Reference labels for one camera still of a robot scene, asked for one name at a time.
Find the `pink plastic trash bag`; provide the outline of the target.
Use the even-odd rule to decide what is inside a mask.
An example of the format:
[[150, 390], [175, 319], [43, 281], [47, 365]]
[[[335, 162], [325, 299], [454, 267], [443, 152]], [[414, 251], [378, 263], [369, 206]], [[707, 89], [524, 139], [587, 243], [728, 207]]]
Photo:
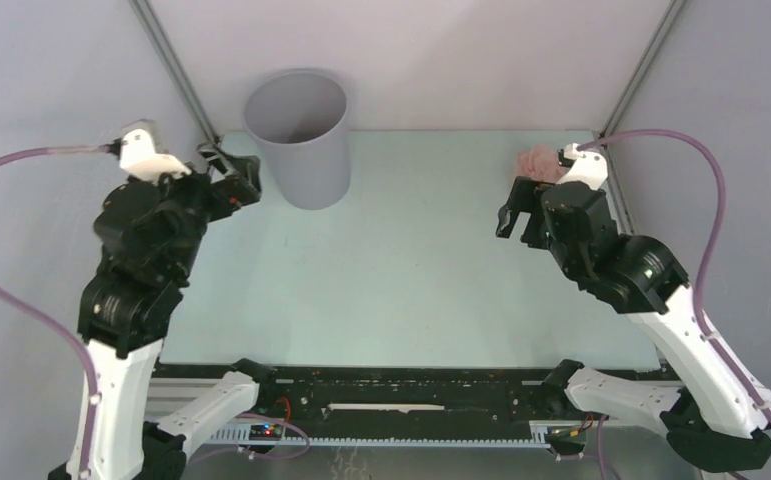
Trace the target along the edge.
[[536, 145], [517, 155], [515, 177], [528, 177], [531, 180], [555, 184], [568, 168], [561, 165], [558, 152], [548, 145]]

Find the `grey trash bin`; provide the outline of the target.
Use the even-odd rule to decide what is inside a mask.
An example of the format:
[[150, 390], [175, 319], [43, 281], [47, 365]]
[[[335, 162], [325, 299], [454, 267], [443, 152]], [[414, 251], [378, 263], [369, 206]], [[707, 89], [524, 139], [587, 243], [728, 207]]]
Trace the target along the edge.
[[249, 93], [242, 126], [292, 206], [322, 210], [348, 192], [349, 113], [343, 85], [321, 69], [277, 72]]

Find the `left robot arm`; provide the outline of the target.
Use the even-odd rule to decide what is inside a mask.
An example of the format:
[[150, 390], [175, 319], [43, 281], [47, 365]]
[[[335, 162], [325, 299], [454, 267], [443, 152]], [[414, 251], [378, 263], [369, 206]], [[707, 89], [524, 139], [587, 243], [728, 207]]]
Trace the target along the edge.
[[241, 360], [196, 399], [159, 420], [146, 417], [150, 380], [211, 222], [260, 200], [260, 161], [203, 144], [220, 173], [135, 177], [105, 198], [93, 229], [102, 250], [79, 304], [78, 335], [96, 369], [98, 390], [83, 396], [94, 422], [54, 479], [178, 479], [195, 451], [226, 423], [265, 416], [276, 388], [267, 367]]

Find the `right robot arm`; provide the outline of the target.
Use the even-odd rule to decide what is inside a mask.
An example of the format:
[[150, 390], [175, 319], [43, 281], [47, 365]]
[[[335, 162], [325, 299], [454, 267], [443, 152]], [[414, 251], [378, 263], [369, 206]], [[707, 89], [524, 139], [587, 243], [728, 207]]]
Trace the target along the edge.
[[648, 386], [574, 360], [546, 377], [546, 411], [605, 414], [664, 437], [686, 462], [710, 472], [758, 470], [771, 457], [770, 421], [720, 357], [722, 345], [693, 308], [688, 274], [659, 240], [619, 232], [601, 190], [520, 177], [498, 213], [496, 234], [511, 235], [520, 214], [522, 241], [548, 251], [579, 290], [640, 328], [681, 380]]

